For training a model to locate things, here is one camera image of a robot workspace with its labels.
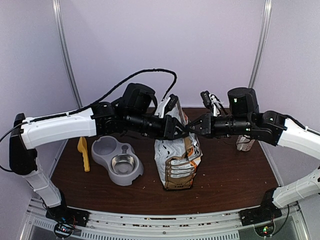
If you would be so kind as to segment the dog food bag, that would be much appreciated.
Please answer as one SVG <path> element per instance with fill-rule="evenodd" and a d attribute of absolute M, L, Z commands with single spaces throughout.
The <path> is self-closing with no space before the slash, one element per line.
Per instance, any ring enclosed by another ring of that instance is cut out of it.
<path fill-rule="evenodd" d="M 165 190 L 185 190 L 193 186 L 203 156 L 196 134 L 189 133 L 175 140 L 155 140 L 154 151 L 158 175 Z"/>

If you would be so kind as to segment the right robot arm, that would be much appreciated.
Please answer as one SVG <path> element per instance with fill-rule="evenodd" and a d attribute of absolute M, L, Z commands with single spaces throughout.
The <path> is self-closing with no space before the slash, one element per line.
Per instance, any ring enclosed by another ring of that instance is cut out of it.
<path fill-rule="evenodd" d="M 287 114 L 273 110 L 259 111 L 253 88 L 237 87 L 227 93 L 230 114 L 213 112 L 201 115 L 187 125 L 187 129 L 212 139 L 226 136 L 248 136 L 250 139 L 297 150 L 319 159 L 320 134 Z M 275 212 L 295 201 L 320 192 L 320 170 L 285 186 L 265 192 L 261 206 L 256 210 L 259 220 L 268 220 Z"/>

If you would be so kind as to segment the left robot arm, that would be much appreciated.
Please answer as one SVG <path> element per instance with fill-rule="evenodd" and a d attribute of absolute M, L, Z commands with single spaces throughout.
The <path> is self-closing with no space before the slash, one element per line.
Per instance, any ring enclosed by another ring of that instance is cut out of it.
<path fill-rule="evenodd" d="M 181 120 L 168 115 L 178 97 L 163 99 L 153 113 L 147 110 L 156 103 L 155 91 L 140 83 L 127 85 L 123 95 L 113 102 L 93 103 L 88 108 L 43 117 L 16 115 L 9 138 L 9 167 L 23 176 L 32 189 L 61 222 L 72 218 L 64 195 L 44 174 L 37 163 L 36 147 L 77 137 L 106 136 L 133 131 L 156 140 L 185 138 L 189 132 Z"/>

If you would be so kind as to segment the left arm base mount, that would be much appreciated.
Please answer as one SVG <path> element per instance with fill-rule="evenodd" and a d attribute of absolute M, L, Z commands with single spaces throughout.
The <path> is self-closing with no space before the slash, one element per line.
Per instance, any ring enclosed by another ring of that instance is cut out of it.
<path fill-rule="evenodd" d="M 64 205 L 46 208 L 46 218 L 68 226 L 86 227 L 90 213 Z"/>

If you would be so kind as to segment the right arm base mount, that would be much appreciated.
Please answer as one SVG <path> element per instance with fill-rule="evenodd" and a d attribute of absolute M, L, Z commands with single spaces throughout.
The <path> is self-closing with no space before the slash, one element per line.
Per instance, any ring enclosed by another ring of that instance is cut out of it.
<path fill-rule="evenodd" d="M 247 208 L 239 212 L 242 226 L 255 225 L 282 216 L 281 209 L 275 206 L 258 206 Z"/>

